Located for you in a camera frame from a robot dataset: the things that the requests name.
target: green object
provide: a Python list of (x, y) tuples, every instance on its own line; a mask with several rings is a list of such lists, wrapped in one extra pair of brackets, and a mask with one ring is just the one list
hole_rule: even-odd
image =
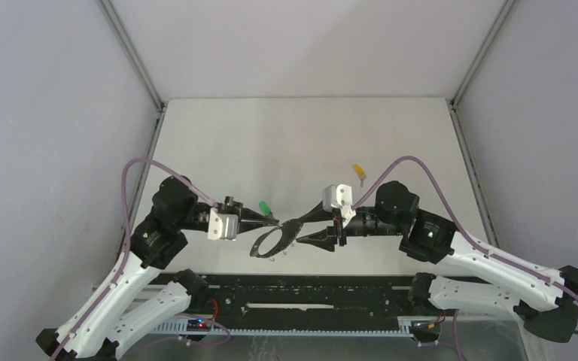
[(260, 201), (258, 203), (258, 207), (260, 207), (260, 211), (263, 212), (263, 214), (266, 216), (268, 216), (269, 213), (271, 213), (271, 210), (269, 209), (269, 206), (265, 201)]

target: black oval loop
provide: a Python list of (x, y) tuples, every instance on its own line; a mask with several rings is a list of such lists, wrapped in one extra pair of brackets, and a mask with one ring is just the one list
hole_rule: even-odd
[[(256, 258), (270, 258), (278, 253), (281, 253), (283, 250), (286, 250), (287, 247), (291, 245), (291, 242), (293, 242), (298, 237), (300, 230), (303, 228), (303, 224), (304, 222), (300, 218), (296, 218), (294, 220), (288, 220), (280, 226), (274, 227), (270, 231), (263, 233), (254, 242), (254, 245), (251, 246), (249, 256)], [(269, 237), (269, 235), (279, 229), (282, 231), (282, 236), (280, 237), (278, 243), (276, 243), (275, 246), (269, 250), (269, 252), (265, 254), (258, 253), (258, 248), (260, 248), (260, 245), (267, 239), (267, 237)]]

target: red wire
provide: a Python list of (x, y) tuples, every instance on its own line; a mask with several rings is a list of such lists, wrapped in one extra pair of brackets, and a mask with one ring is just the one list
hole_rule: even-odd
[(442, 310), (442, 313), (440, 313), (440, 315), (435, 320), (435, 322), (438, 322), (438, 323), (442, 323), (444, 321), (446, 321), (446, 310)]
[(214, 316), (211, 317), (211, 320), (216, 320), (216, 316), (218, 316), (218, 302), (215, 299), (209, 299), (207, 302), (211, 302), (214, 304)]

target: white floor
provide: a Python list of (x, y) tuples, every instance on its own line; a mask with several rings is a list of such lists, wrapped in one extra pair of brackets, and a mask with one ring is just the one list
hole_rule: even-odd
[[(359, 199), (397, 157), (420, 157), (436, 176), (449, 203), (468, 230), (485, 239), (473, 190), (445, 99), (176, 99), (169, 102), (154, 159), (165, 163), (222, 202), (234, 196), (258, 211), (266, 201), (280, 220), (299, 217), (321, 200), (329, 184), (354, 187)], [(359, 187), (351, 165), (367, 173)], [(151, 197), (166, 177), (152, 168), (137, 220), (151, 207)], [(403, 163), (388, 179), (398, 179), (420, 195), (420, 207), (447, 217), (424, 172)], [(373, 205), (371, 197), (365, 205)], [(326, 227), (312, 223), (306, 235)], [(167, 268), (175, 272), (413, 275), (463, 272), (420, 263), (398, 250), (400, 238), (349, 238), (346, 247), (328, 253), (296, 244), (274, 262), (249, 256), (265, 229), (243, 233), (236, 241), (208, 241), (201, 232), (185, 232), (189, 245)], [(271, 248), (279, 232), (260, 252)]]

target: cable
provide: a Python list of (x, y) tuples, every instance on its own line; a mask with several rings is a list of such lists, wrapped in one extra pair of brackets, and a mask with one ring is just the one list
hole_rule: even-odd
[(125, 270), (125, 265), (127, 264), (127, 260), (129, 258), (129, 245), (130, 245), (131, 239), (132, 239), (132, 227), (129, 224), (129, 219), (130, 219), (129, 206), (127, 205), (127, 171), (129, 171), (129, 168), (131, 168), (132, 165), (135, 165), (136, 163), (147, 163), (149, 165), (155, 165), (156, 167), (161, 168), (162, 170), (166, 171), (171, 176), (173, 176), (174, 178), (176, 178), (180, 182), (182, 182), (192, 192), (194, 192), (199, 198), (201, 198), (203, 201), (207, 202), (209, 205), (212, 205), (212, 206), (217, 205), (217, 202), (214, 199), (209, 198), (205, 193), (200, 191), (191, 182), (189, 182), (188, 179), (186, 179), (185, 177), (183, 177), (179, 173), (175, 172), (170, 167), (162, 164), (161, 162), (157, 162), (155, 160), (148, 159), (148, 158), (134, 158), (134, 159), (130, 160), (127, 164), (125, 164), (125, 167), (123, 168), (123, 174), (121, 176), (122, 177), (121, 182), (120, 182), (120, 197), (123, 201), (123, 217), (125, 218), (125, 239), (123, 240), (123, 249), (121, 251), (123, 258), (120, 262), (120, 266), (118, 267), (118, 270), (116, 271), (116, 273), (112, 277), (110, 284), (105, 285), (105, 289), (103, 290), (103, 292), (101, 292), (101, 294), (98, 297), (96, 297), (94, 302), (92, 302), (92, 304), (87, 308), (87, 310), (85, 310), (85, 312), (83, 313), (81, 318), (79, 318), (78, 321), (76, 321), (74, 326), (69, 330), (68, 334), (59, 343), (59, 346), (54, 350), (54, 352), (52, 353), (52, 356), (50, 356), (50, 361), (54, 361), (59, 356), (59, 353), (61, 352), (61, 350), (69, 342), (69, 340), (71, 338), (70, 335), (75, 334), (78, 331), (78, 329), (85, 322), (85, 320), (92, 314), (92, 312), (94, 312), (94, 310), (96, 309), (96, 306), (98, 306), (102, 302), (102, 300), (108, 295), (108, 293), (111, 289), (110, 285), (112, 285), (112, 284), (115, 285), (116, 281), (118, 281), (118, 278), (120, 278), (120, 276), (123, 274), (123, 271)]
[(216, 301), (216, 299), (209, 299), (207, 302), (214, 305), (214, 315), (211, 317), (211, 320), (216, 320), (216, 316), (218, 316), (218, 301)]
[(437, 323), (444, 323), (444, 321), (446, 321), (446, 310), (442, 310), (442, 313), (440, 313), (440, 315), (435, 320), (435, 322), (437, 322)]
[(413, 340), (411, 340), (411, 341), (415, 342), (415, 343), (418, 345), (418, 347), (446, 346), (446, 347), (450, 348), (451, 350), (455, 351), (455, 353), (458, 353), (458, 350), (455, 348), (455, 346), (452, 345), (452, 344), (450, 344), (450, 343), (448, 343), (448, 342), (443, 342), (443, 341), (420, 342), (420, 341), (418, 341), (417, 338), (415, 338), (415, 336), (413, 337)]
[(455, 343), (455, 352), (458, 353), (458, 359), (460, 361), (466, 361), (466, 357), (464, 357), (464, 352), (460, 348), (460, 340), (458, 338), (458, 315), (460, 314), (460, 310), (455, 310), (453, 314), (453, 339)]
[[(360, 200), (357, 201), (351, 207), (351, 209), (355, 210), (358, 207), (360, 207), (371, 196), (371, 194), (373, 194), (373, 192), (376, 191), (376, 189), (380, 186), (380, 184), (382, 184), (382, 181), (389, 175), (389, 173), (391, 173), (391, 171), (397, 165), (404, 162), (405, 160), (411, 160), (411, 161), (417, 163), (424, 170), (424, 173), (427, 174), (430, 182), (433, 184), (433, 188), (435, 188), (437, 195), (440, 197), (440, 200), (442, 201), (444, 208), (449, 213), (451, 220), (453, 221), (453, 223), (455, 223), (455, 226), (458, 228), (460, 233), (464, 236), (464, 238), (468, 241), (468, 243), (473, 248), (477, 249), (481, 253), (484, 253), (485, 255), (488, 255), (488, 251), (484, 247), (480, 246), (477, 242), (475, 242), (473, 240), (473, 238), (469, 235), (469, 233), (466, 231), (466, 229), (464, 229), (464, 227), (461, 225), (458, 218), (455, 216), (455, 213), (453, 213), (451, 206), (446, 201), (446, 197), (444, 196), (444, 193), (442, 193), (440, 186), (437, 184), (435, 177), (431, 174), (430, 169), (416, 156), (401, 156), (400, 158), (396, 159), (393, 163), (391, 163), (391, 165), (386, 168), (386, 170), (382, 173), (382, 175), (380, 175), (380, 177), (376, 180), (376, 182), (367, 190), (367, 192), (364, 194), (364, 196), (362, 196), (362, 198), (360, 198)], [(490, 257), (493, 259), (496, 259), (502, 263), (510, 265), (514, 268), (517, 268), (521, 271), (524, 271), (524, 272), (528, 273), (529, 275), (536, 277), (538, 280), (541, 280), (541, 281), (546, 282), (548, 284), (551, 283), (550, 278), (548, 278), (547, 276), (544, 276), (541, 273), (536, 272), (533, 269), (530, 269), (528, 267), (520, 265), (517, 262), (512, 261), (511, 259), (507, 259), (503, 256), (496, 254), (496, 253), (493, 253), (492, 255), (490, 255)], [(568, 287), (566, 287), (563, 284), (560, 284), (559, 282), (552, 282), (552, 285), (559, 288), (560, 290), (562, 290), (566, 294), (568, 294), (570, 297), (572, 297), (578, 303), (578, 295), (575, 292), (573, 292), (571, 289), (569, 289)]]
[(126, 353), (126, 355), (131, 356), (131, 355), (136, 355), (137, 353), (141, 353), (145, 350), (147, 350), (148, 348), (151, 348), (153, 346), (156, 346), (157, 344), (162, 344), (163, 342), (167, 342), (167, 341), (183, 341), (185, 340), (186, 342), (192, 343), (192, 344), (198, 344), (201, 346), (218, 346), (219, 344), (225, 344), (227, 343), (230, 339), (231, 339), (231, 332), (229, 331), (228, 328), (226, 328), (225, 326), (221, 325), (220, 323), (212, 320), (212, 319), (203, 319), (201, 317), (196, 316), (195, 314), (187, 314), (187, 313), (181, 313), (179, 314), (181, 316), (185, 316), (185, 317), (189, 317), (189, 318), (193, 318), (193, 319), (197, 319), (197, 320), (205, 320), (205, 322), (209, 322), (214, 326), (217, 326), (219, 329), (222, 329), (223, 331), (225, 331), (225, 333), (227, 334), (226, 338), (224, 340), (221, 341), (216, 341), (216, 342), (199, 342), (199, 341), (193, 341), (190, 340), (189, 338), (185, 338), (181, 335), (178, 336), (169, 336), (169, 337), (164, 337), (164, 338), (159, 338), (156, 341), (152, 341), (149, 344), (146, 344), (143, 347), (137, 348), (135, 350), (132, 351), (128, 351)]

